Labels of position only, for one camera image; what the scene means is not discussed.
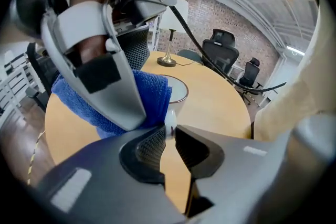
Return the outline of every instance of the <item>chair headrest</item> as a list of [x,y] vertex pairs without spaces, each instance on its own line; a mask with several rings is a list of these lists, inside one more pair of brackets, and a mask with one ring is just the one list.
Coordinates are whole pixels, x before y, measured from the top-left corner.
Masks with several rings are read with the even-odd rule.
[[252,63],[253,65],[255,65],[257,67],[260,66],[259,60],[254,58],[254,57],[251,59],[250,63]]

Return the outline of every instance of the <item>blue microfiber cloth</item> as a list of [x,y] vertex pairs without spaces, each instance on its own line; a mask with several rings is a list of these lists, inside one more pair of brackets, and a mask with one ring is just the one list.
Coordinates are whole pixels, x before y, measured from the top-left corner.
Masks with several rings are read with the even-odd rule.
[[[172,94],[167,78],[139,70],[133,70],[133,74],[147,114],[140,128],[149,128],[163,123]],[[100,138],[117,136],[126,132],[92,108],[61,75],[58,76],[51,90],[73,113],[96,126]]]

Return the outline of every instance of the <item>white ceiling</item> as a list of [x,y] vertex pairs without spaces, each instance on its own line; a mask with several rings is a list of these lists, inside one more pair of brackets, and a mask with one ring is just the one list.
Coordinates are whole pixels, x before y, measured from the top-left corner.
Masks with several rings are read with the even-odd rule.
[[279,53],[292,56],[286,46],[307,50],[317,21],[314,0],[220,0],[249,19]]

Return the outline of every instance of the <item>beige sleeve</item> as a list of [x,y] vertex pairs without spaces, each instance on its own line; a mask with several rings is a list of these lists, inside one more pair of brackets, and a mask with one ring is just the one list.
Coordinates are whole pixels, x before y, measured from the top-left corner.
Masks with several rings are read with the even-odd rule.
[[255,118],[255,139],[272,141],[306,116],[336,110],[336,24],[327,0],[320,0],[317,25],[298,74]]

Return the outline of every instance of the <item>floor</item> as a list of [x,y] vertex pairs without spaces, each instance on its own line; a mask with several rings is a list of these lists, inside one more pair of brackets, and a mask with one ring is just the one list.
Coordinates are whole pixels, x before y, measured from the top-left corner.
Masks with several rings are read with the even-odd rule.
[[[262,96],[253,96],[258,103]],[[32,99],[24,98],[21,102],[21,111],[26,119],[18,117],[15,112],[8,117],[0,130],[0,150],[2,151],[12,173],[20,180],[36,186],[39,180],[54,167],[54,161],[50,155],[45,136],[42,135],[36,147],[36,141],[43,133],[44,112]],[[251,100],[251,105],[246,105],[250,114],[251,122],[256,113],[261,109]],[[34,162],[31,166],[31,156],[36,147]]]

